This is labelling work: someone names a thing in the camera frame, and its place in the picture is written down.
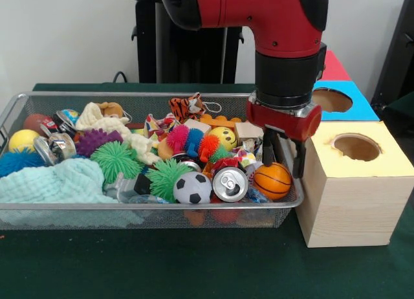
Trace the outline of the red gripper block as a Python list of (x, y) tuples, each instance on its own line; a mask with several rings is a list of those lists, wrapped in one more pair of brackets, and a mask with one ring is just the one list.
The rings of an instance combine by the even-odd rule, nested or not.
[(306, 147), (304, 141), (312, 137), (321, 122), (321, 106), (311, 101), (301, 109), (274, 109), (258, 102), (256, 93), (249, 95), (246, 103), (248, 120), (264, 130), (262, 163), (271, 166), (277, 161), (275, 149), (278, 134), (282, 133), (293, 140), (296, 156), (292, 175), (295, 179), (303, 177)]

